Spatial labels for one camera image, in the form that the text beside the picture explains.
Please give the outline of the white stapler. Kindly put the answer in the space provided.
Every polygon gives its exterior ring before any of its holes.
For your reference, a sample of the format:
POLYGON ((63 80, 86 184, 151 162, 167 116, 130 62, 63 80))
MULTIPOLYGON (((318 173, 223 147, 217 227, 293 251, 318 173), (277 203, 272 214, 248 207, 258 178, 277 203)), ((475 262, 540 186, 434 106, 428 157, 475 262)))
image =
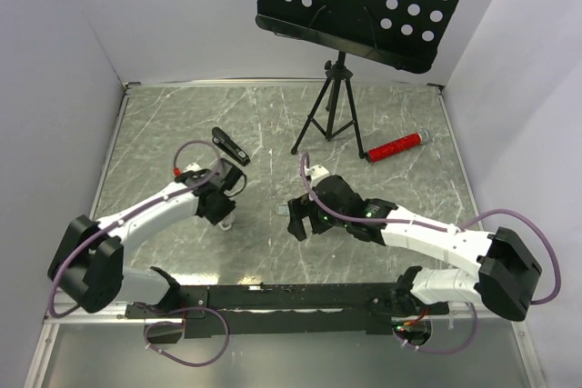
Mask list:
POLYGON ((229 214, 223 220, 221 220, 217 225, 222 231, 227 232, 232 228, 234 222, 235 222, 235 215, 229 214))

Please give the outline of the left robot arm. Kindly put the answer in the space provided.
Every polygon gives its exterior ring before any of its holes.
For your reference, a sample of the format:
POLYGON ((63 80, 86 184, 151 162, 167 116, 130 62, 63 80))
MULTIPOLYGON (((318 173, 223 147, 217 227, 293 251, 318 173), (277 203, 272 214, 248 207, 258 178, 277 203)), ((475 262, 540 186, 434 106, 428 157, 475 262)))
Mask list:
POLYGON ((160 232, 193 217, 228 230, 234 221, 234 198, 245 188, 246 175, 225 158, 212 169, 190 164, 162 190, 120 213, 97 220, 76 217, 65 230, 47 276, 87 313, 119 301, 143 303, 158 316, 170 316, 184 301, 180 283, 159 267, 127 267, 125 258, 160 232))

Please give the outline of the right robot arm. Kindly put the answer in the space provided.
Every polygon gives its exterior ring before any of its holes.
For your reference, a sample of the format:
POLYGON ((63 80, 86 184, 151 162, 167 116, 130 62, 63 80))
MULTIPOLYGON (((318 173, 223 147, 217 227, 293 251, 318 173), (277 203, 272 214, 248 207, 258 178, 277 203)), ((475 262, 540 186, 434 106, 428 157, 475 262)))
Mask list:
POLYGON ((404 248, 448 265, 446 270, 412 267, 396 293, 399 307, 418 313, 436 303, 481 303, 491 313, 521 322, 534 300, 542 268, 520 236, 462 230, 415 214, 379 198, 362 198, 339 175, 306 179, 309 192, 288 201, 287 231, 306 239, 338 227, 363 242, 404 248))

